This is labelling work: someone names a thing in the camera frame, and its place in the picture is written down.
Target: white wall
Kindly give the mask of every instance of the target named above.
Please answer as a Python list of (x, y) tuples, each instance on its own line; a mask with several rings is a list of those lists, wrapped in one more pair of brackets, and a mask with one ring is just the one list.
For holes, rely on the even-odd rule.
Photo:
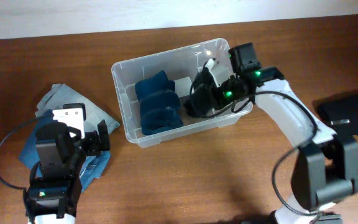
[(358, 14), (358, 0), (0, 0), (0, 39)]

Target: black case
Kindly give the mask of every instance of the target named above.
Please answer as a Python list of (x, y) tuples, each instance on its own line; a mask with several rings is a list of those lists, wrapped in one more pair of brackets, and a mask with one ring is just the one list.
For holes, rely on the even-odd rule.
[(358, 135), (358, 94), (321, 103), (317, 113), (339, 135)]

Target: plastic bin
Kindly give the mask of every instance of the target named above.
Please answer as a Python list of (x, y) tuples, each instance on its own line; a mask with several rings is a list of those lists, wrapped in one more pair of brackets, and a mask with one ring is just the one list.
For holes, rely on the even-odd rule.
[(136, 143), (140, 147), (149, 147), (160, 144), (162, 141), (179, 138), (210, 128), (221, 128), (234, 124), (241, 116), (249, 113), (252, 110), (252, 103), (249, 103), (242, 111), (236, 114), (227, 110), (220, 116), (211, 119), (192, 118), (186, 114), (186, 109), (182, 107), (179, 112), (184, 123), (182, 127), (150, 136), (142, 134), (135, 83), (145, 78), (150, 78), (161, 70), (165, 70), (168, 79), (176, 81), (175, 92), (185, 92), (185, 96), (178, 93), (183, 103), (188, 98), (191, 81), (193, 81), (196, 74), (201, 71), (204, 63), (208, 59), (216, 58), (219, 60), (219, 63), (225, 65), (232, 72), (227, 53), (229, 49), (228, 42), (220, 38), (115, 63), (111, 67), (111, 73), (114, 79), (119, 108), (122, 115), (122, 123), (128, 141)]

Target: brown tabletop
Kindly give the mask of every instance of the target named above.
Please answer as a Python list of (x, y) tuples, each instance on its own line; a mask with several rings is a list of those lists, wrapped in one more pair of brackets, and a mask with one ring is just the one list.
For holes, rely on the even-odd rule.
[[(314, 100), (358, 89), (358, 16), (0, 40), (0, 141), (34, 117), (53, 83), (67, 84), (122, 124), (115, 62), (217, 37), (230, 46), (253, 42), (262, 64), (276, 65), (311, 110)], [(31, 130), (1, 149), (0, 173), (16, 185), (29, 184), (18, 156)], [(129, 143), (122, 125), (110, 141), (112, 158), (81, 194), (76, 223), (211, 223), (281, 207), (270, 173), (290, 144), (257, 106), (234, 125), (146, 149)], [(285, 197), (293, 161), (278, 173)], [(358, 223), (358, 194), (334, 211)], [(0, 223), (26, 223), (24, 213), (22, 193), (0, 183)]]

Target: blue cloth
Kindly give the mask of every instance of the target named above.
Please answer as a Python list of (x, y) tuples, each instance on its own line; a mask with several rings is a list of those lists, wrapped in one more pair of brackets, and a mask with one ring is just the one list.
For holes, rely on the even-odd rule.
[(135, 84), (140, 103), (140, 125), (144, 135), (157, 134), (183, 126), (178, 115), (180, 100), (175, 91), (175, 82), (168, 80), (162, 70), (152, 78)]
[[(52, 110), (61, 109), (65, 103), (84, 103), (86, 110), (86, 121), (84, 128), (86, 132), (98, 130), (97, 124), (104, 119), (108, 126), (108, 132), (111, 132), (119, 126), (119, 123), (106, 112), (98, 108), (90, 100), (71, 89), (64, 84), (54, 84), (52, 89), (41, 99), (37, 108), (39, 109), (35, 115), (52, 114)], [(24, 149), (19, 156), (19, 160), (28, 168), (32, 168), (40, 159), (35, 148), (35, 134), (42, 126), (56, 122), (52, 117), (40, 119), (35, 125), (34, 130), (27, 138)], [(80, 180), (82, 191), (84, 191), (94, 178), (100, 178), (110, 159), (110, 152), (104, 151), (99, 156), (88, 156), (80, 170)], [(41, 172), (37, 170), (37, 176), (41, 176)]]

